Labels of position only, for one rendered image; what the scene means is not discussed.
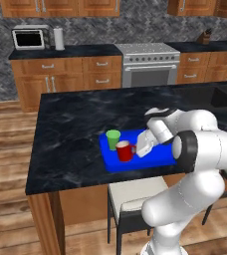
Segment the green cup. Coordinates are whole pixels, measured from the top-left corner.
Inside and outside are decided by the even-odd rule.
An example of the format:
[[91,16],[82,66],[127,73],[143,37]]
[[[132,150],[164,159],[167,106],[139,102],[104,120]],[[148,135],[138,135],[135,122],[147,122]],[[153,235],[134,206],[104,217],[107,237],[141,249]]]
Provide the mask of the green cup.
[[119,142],[120,132],[117,129],[110,129],[106,133],[110,150],[115,150],[116,144]]

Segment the wooden island counter base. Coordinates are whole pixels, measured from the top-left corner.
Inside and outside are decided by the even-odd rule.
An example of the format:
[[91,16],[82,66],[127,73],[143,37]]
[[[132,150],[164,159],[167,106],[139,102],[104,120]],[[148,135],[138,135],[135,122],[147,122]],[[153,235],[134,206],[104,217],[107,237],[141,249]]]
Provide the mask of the wooden island counter base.
[[66,226],[108,219],[108,184],[27,198],[44,255],[66,255]]

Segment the wooden wall cupboards run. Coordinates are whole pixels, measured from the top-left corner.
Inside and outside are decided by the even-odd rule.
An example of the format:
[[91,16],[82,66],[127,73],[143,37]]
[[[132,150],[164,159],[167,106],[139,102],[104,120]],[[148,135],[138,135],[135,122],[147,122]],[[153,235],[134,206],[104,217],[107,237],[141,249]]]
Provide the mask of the wooden wall cupboards run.
[[227,18],[227,0],[168,0],[173,16],[216,16]]
[[116,17],[120,0],[0,0],[4,17]]

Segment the red mug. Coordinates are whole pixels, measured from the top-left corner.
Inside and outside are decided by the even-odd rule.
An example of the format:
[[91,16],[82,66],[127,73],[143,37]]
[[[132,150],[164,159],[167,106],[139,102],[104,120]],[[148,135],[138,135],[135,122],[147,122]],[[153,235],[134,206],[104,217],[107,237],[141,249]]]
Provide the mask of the red mug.
[[136,150],[136,146],[131,144],[128,140],[119,141],[115,145],[115,148],[116,148],[118,159],[121,162],[131,161]]

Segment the wooden base cupboards run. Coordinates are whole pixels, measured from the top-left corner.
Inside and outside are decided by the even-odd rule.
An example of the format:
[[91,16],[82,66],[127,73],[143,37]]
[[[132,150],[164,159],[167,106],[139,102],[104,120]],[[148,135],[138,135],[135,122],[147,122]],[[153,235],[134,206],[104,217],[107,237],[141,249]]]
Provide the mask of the wooden base cupboards run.
[[176,83],[227,82],[227,51],[182,53]]
[[11,65],[24,112],[36,112],[42,94],[121,85],[121,56],[12,60]]

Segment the wooden knife block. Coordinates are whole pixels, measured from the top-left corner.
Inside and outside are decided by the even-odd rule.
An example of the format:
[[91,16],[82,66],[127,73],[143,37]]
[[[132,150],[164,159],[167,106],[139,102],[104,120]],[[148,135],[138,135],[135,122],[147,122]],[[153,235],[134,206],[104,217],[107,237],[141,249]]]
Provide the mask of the wooden knife block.
[[212,29],[209,28],[205,30],[197,39],[197,43],[203,44],[203,45],[208,45],[210,41],[210,36],[212,34]]

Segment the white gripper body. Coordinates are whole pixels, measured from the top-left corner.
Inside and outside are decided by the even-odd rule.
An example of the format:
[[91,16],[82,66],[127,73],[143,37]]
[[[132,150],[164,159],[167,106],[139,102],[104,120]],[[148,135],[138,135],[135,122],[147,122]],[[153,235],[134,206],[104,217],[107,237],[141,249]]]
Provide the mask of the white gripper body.
[[158,145],[157,138],[149,129],[146,129],[137,137],[136,154],[139,157],[144,157],[149,154],[156,145]]

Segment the blue tray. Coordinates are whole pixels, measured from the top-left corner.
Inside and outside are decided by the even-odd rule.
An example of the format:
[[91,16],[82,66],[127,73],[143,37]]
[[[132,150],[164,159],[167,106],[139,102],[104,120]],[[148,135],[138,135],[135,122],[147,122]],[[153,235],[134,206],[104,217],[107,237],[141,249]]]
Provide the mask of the blue tray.
[[99,136],[99,143],[106,170],[109,172],[132,171],[157,166],[176,165],[176,161],[171,153],[171,144],[159,144],[144,157],[139,157],[135,154],[131,161],[121,162],[118,159],[117,152],[109,149],[108,139],[104,133]]

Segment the silver toaster oven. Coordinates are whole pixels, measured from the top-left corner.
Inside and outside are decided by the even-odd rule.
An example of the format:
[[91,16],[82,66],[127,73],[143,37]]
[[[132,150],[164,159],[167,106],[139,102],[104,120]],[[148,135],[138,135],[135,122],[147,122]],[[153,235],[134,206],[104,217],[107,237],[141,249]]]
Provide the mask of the silver toaster oven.
[[12,29],[17,50],[46,50],[51,48],[48,25],[17,25]]

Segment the silver stove oven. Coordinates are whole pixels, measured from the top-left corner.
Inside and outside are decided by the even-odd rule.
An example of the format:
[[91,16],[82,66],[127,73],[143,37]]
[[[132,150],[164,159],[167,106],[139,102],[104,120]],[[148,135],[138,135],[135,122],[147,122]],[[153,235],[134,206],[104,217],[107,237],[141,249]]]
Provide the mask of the silver stove oven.
[[165,43],[115,44],[122,52],[124,88],[174,85],[180,52]]

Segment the dark sink basin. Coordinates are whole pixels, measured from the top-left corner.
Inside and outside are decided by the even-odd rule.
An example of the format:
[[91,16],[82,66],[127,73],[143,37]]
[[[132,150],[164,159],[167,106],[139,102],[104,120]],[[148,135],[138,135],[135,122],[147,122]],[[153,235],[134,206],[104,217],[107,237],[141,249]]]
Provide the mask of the dark sink basin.
[[216,87],[214,89],[211,105],[215,108],[227,107],[227,86]]

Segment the white paper towel roll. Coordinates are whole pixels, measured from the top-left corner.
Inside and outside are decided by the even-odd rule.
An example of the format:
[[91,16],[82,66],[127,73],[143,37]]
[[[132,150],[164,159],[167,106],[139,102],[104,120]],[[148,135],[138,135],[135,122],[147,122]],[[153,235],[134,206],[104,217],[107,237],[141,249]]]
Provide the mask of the white paper towel roll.
[[64,45],[64,34],[61,27],[56,27],[54,29],[54,39],[55,39],[55,48],[57,51],[63,51],[65,49]]

